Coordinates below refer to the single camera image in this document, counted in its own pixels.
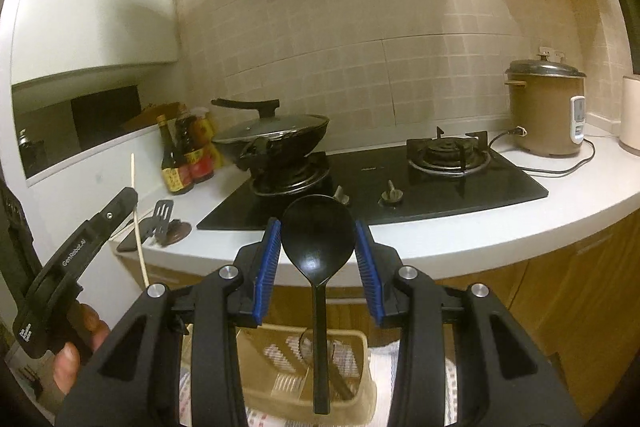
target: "rice cooker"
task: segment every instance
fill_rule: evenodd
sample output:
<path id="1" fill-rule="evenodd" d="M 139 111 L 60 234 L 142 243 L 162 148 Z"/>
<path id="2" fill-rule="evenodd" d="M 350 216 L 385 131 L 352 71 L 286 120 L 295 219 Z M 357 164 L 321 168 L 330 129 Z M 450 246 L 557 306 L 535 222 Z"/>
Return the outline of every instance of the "rice cooker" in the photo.
<path id="1" fill-rule="evenodd" d="M 584 139 L 586 75 L 560 62 L 514 60 L 505 71 L 518 146 L 541 156 L 577 153 Z"/>

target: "white cabinet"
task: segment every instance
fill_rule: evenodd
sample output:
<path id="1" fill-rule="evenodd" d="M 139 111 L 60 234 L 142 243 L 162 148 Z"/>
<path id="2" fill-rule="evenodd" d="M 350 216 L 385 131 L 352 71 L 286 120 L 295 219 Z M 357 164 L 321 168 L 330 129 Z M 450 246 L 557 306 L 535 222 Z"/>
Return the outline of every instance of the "white cabinet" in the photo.
<path id="1" fill-rule="evenodd" d="M 15 18 L 14 86 L 70 71 L 178 57 L 174 0 L 18 0 L 15 13 L 7 11 L 2 17 Z"/>

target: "black spoon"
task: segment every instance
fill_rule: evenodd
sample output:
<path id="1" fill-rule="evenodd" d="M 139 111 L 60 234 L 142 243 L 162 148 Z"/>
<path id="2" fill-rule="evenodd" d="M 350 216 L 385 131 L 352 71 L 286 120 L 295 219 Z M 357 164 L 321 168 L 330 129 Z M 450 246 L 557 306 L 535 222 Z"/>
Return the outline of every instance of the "black spoon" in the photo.
<path id="1" fill-rule="evenodd" d="M 314 413 L 329 414 L 326 358 L 326 283 L 349 260 L 355 225 L 347 208 L 314 194 L 291 203 L 282 216 L 282 247 L 311 283 L 314 316 Z"/>

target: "rice cooker lid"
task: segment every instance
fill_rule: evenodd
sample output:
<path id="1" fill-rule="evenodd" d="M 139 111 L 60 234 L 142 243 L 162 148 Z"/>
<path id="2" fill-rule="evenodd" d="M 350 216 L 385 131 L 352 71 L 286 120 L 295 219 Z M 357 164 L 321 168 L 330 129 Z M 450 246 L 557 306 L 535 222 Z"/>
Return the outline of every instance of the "rice cooker lid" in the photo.
<path id="1" fill-rule="evenodd" d="M 508 75 L 530 74 L 565 78 L 585 78 L 587 76 L 573 66 L 560 62 L 550 62 L 549 60 L 514 60 L 505 73 Z"/>

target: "metal screw cap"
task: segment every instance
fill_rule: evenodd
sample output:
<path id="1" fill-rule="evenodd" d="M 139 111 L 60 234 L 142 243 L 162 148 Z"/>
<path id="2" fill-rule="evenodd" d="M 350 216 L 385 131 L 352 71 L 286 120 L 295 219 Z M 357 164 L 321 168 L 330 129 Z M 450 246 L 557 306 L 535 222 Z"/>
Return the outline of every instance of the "metal screw cap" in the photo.
<path id="1" fill-rule="evenodd" d="M 232 264 L 227 264 L 218 270 L 218 275 L 220 275 L 222 279 L 235 279 L 238 277 L 238 268 Z"/>
<path id="2" fill-rule="evenodd" d="M 475 295 L 476 297 L 486 297 L 487 295 L 489 295 L 489 288 L 487 288 L 481 282 L 477 282 L 476 284 L 471 286 L 471 293 L 473 293 L 473 295 Z"/>
<path id="3" fill-rule="evenodd" d="M 403 279 L 411 280 L 418 277 L 418 270 L 413 266 L 402 266 L 398 269 L 398 275 Z"/>
<path id="4" fill-rule="evenodd" d="M 146 289 L 146 294 L 154 299 L 161 297 L 164 295 L 164 284 L 160 284 L 159 282 L 152 284 Z"/>

